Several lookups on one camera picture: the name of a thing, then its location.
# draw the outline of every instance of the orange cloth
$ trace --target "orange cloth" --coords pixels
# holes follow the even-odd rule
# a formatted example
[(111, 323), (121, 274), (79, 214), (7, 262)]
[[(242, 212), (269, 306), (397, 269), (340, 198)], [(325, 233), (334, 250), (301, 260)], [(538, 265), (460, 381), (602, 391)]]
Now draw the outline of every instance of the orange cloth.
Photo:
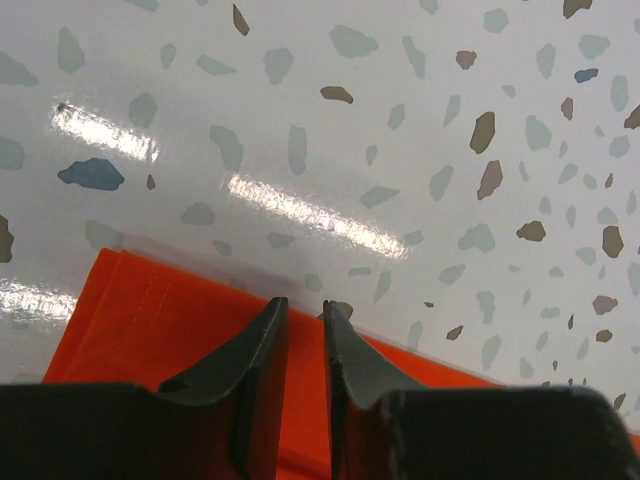
[[(102, 250), (45, 383), (136, 382), (150, 390), (237, 335), (266, 300), (128, 252)], [(322, 323), (291, 311), (278, 479), (329, 479)], [(484, 380), (370, 340), (434, 387)]]

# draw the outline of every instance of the blue speck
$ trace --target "blue speck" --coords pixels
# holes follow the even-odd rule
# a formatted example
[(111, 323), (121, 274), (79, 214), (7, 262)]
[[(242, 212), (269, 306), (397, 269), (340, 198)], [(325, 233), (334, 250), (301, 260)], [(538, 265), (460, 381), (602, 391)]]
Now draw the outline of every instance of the blue speck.
[(598, 69), (589, 68), (587, 70), (578, 70), (573, 76), (573, 78), (575, 78), (576, 82), (578, 83), (584, 83), (584, 82), (588, 82), (589, 80), (597, 76), (598, 76)]
[(117, 190), (124, 177), (109, 160), (90, 158), (86, 162), (73, 162), (66, 170), (58, 172), (64, 183), (77, 183), (84, 188), (96, 190)]

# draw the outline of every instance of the glossy white surface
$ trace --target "glossy white surface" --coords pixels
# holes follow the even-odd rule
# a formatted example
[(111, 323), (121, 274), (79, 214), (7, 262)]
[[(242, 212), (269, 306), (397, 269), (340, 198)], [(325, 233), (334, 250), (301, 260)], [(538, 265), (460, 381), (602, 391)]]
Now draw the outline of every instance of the glossy white surface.
[[(567, 19), (562, 2), (439, 3), (245, 1), (246, 36), (229, 2), (0, 5), (0, 136), (24, 148), (18, 167), (0, 143), (14, 236), (0, 381), (44, 372), (96, 248), (111, 246), (312, 313), (347, 301), (362, 331), (496, 381), (586, 378), (640, 429), (640, 129), (624, 127), (640, 103), (640, 6), (596, 0)], [(234, 72), (207, 73), (202, 55)], [(326, 86), (353, 103), (323, 98)], [(485, 112), (496, 133), (478, 154)], [(58, 177), (91, 158), (124, 182)], [(495, 160), (504, 178), (479, 200)], [(534, 220), (544, 239), (519, 238)], [(624, 242), (615, 258), (607, 224)], [(599, 295), (618, 303), (599, 315)]]

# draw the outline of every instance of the terrazzo pattern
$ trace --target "terrazzo pattern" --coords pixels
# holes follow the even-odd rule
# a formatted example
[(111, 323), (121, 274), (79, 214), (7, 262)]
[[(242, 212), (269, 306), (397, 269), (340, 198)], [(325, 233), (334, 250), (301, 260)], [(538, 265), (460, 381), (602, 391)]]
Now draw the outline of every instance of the terrazzo pattern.
[(640, 5), (9, 8), (0, 381), (129, 248), (640, 431)]

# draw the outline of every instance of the folded cloth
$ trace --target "folded cloth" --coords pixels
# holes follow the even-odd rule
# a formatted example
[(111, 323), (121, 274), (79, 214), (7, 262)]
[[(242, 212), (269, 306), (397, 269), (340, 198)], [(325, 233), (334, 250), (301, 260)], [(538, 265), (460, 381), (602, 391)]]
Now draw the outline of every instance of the folded cloth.
[[(129, 252), (98, 255), (44, 377), (45, 383), (162, 381), (237, 335), (267, 300)], [(278, 479), (329, 479), (324, 330), (292, 310)], [(434, 387), (484, 380), (368, 339), (417, 380)]]

